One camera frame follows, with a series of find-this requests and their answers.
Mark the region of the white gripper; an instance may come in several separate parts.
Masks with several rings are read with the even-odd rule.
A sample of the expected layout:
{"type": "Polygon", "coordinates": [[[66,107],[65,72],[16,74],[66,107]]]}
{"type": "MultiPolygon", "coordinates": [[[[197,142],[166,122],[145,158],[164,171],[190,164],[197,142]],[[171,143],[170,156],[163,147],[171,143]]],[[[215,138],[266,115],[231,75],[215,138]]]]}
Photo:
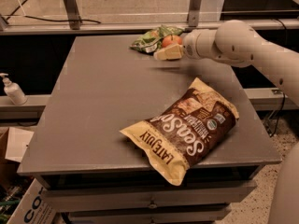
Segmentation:
{"type": "Polygon", "coordinates": [[[196,49],[198,33],[192,31],[186,34],[182,40],[182,46],[178,43],[171,44],[165,48],[157,50],[153,57],[156,60],[165,61],[165,60],[177,60],[183,57],[184,54],[191,59],[198,59],[199,55],[196,49]]]}

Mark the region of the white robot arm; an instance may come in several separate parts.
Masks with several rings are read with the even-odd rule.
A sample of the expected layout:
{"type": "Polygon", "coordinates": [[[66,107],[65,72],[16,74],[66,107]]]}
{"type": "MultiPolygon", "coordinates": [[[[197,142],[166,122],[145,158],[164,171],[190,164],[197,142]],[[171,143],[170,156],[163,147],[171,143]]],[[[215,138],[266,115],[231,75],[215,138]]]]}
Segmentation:
{"type": "MultiPolygon", "coordinates": [[[[262,38],[239,20],[216,29],[193,29],[182,39],[184,55],[234,67],[253,65],[299,105],[299,53],[262,38]]],[[[299,224],[299,144],[280,168],[267,224],[299,224]]]]}

